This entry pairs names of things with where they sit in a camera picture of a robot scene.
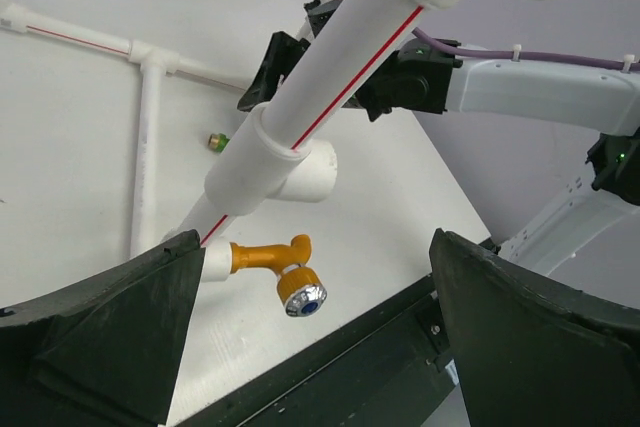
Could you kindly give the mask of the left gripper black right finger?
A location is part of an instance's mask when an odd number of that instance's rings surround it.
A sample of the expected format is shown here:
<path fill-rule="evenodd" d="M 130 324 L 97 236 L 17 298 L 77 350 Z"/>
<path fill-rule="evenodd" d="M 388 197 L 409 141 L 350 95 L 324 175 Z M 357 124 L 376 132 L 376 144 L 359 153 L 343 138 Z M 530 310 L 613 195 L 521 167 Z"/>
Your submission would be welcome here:
<path fill-rule="evenodd" d="M 473 426 L 636 426 L 639 312 L 452 231 L 429 258 Z"/>

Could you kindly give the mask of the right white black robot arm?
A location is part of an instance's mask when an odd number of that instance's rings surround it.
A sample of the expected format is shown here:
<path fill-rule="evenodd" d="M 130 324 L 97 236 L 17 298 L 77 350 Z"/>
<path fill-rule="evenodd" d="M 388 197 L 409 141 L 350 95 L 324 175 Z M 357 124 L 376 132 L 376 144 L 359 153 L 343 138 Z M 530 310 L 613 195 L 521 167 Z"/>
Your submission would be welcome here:
<path fill-rule="evenodd" d="M 639 211 L 639 64 L 547 53 L 467 50 L 417 33 L 343 105 L 376 120 L 395 108 L 485 112 L 574 125 L 599 137 L 584 166 L 499 247 L 505 260 L 553 272 L 608 227 Z"/>

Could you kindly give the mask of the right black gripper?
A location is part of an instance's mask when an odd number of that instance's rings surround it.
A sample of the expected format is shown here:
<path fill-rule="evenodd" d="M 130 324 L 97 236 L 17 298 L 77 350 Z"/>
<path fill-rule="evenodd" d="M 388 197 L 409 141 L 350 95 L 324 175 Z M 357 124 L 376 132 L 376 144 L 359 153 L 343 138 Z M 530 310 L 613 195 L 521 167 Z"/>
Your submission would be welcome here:
<path fill-rule="evenodd" d="M 304 5 L 306 24 L 313 38 L 319 35 L 342 2 L 313 0 Z M 237 109 L 250 112 L 256 105 L 270 101 L 310 45 L 304 37 L 296 39 L 284 31 L 273 33 L 258 72 L 238 101 Z"/>

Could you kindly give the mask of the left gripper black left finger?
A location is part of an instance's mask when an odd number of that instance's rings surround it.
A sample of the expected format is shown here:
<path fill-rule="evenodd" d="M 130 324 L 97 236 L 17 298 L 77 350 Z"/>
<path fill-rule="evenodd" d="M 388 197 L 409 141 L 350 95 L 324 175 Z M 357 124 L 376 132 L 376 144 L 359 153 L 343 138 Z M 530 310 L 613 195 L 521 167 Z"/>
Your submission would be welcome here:
<path fill-rule="evenodd" d="M 186 231 L 2 308 L 2 425 L 165 424 L 204 254 L 197 232 Z"/>

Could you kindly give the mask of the green water faucet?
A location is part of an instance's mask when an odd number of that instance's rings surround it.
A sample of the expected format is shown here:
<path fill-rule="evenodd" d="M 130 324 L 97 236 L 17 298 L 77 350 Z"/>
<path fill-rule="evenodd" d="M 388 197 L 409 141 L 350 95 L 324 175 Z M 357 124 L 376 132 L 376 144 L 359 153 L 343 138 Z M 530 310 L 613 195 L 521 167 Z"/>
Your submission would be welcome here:
<path fill-rule="evenodd" d="M 216 153 L 224 151 L 230 139 L 222 133 L 212 133 L 208 139 L 208 148 Z"/>

